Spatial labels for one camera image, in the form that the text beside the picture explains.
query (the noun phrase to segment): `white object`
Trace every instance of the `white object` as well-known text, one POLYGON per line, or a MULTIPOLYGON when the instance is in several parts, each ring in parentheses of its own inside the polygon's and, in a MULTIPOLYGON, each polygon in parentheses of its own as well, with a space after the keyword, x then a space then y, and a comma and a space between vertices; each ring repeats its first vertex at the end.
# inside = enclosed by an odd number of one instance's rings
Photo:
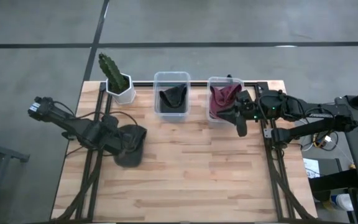
POLYGON ((125 105, 125 104, 132 103, 134 101, 135 96, 136 96, 136 91, 135 91, 131 76, 126 75, 124 73, 122 73, 121 75, 124 75, 125 77, 127 77, 128 82, 129 82, 129 88, 120 94, 113 93, 111 90, 109 90, 109 85, 108 85, 109 79, 107 79, 106 80, 106 92, 109 93, 110 95, 112 95, 112 97, 115 99, 115 101, 118 104, 125 105))
POLYGON ((320 177, 320 168, 318 167, 318 161, 314 159, 303 159, 305 164, 306 173, 308 178, 320 177))
POLYGON ((336 210, 353 211, 352 200, 349 194, 332 195, 331 203, 336 210))
POLYGON ((207 94, 206 94, 206 117, 208 118, 209 127, 219 128, 219 127, 225 126, 225 124, 228 124, 231 126, 233 125, 228 121, 225 121, 223 119, 215 119, 209 115, 209 105, 211 103, 210 102, 211 90, 209 90, 209 89, 211 88, 211 86, 222 89, 225 86, 233 85, 233 84, 240 84, 241 88, 244 88, 244 82, 238 78, 211 77, 208 79, 208 82, 206 85, 206 92, 207 92, 207 94))
POLYGON ((169 122, 182 122, 190 113, 190 75, 187 72, 157 72, 154 75, 154 112, 169 122), (186 111, 184 113, 161 113, 160 91, 185 84, 187 86, 186 111))

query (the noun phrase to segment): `potted cactus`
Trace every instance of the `potted cactus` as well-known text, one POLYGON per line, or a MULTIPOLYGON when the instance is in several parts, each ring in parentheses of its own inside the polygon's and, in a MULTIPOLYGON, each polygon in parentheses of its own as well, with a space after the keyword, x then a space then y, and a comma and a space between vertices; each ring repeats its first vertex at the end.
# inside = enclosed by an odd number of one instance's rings
POLYGON ((116 63, 103 53, 99 54, 99 66, 107 77, 106 91, 121 105, 132 103, 136 91, 131 76, 121 73, 116 63))

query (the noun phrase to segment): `white hexagonal pot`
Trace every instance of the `white hexagonal pot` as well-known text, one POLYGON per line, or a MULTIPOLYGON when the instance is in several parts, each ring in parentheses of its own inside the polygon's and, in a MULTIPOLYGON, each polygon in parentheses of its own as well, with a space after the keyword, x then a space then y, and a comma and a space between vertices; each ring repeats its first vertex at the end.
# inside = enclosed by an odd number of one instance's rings
POLYGON ((112 95, 112 97, 116 100, 116 102, 120 105, 125 105, 132 103, 136 96, 136 91, 134 88, 134 84, 132 83, 132 78, 130 75, 121 74, 128 78, 129 81, 129 88, 125 91, 123 91, 120 94, 113 93, 111 90, 109 90, 109 79, 106 80, 106 92, 112 95))

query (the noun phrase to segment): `black fabric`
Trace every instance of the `black fabric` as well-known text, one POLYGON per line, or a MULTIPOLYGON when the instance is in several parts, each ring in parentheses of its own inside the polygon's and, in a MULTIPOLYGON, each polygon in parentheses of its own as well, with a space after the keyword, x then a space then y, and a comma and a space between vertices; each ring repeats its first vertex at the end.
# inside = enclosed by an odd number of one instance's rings
POLYGON ((125 133, 131 133, 135 136, 134 147, 135 150, 127 152, 120 156, 114 156, 114 161, 121 167, 137 167, 142 162, 144 139, 146 138, 147 130, 142 126, 128 124, 120 127, 125 133))
POLYGON ((165 91, 160 91, 161 113, 184 113, 186 112, 187 85, 181 84, 165 91))

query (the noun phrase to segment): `cactus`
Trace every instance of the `cactus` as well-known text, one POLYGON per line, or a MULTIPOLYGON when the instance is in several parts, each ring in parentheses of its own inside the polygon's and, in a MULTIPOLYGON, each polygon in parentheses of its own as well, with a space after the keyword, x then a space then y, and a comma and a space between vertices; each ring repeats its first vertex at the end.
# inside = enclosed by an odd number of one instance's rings
POLYGON ((99 54, 99 66, 102 69, 103 73, 109 79, 109 84, 113 93, 120 94, 123 91, 127 90, 129 87, 128 80, 121 75, 116 63, 111 60, 107 55, 100 53, 99 54))

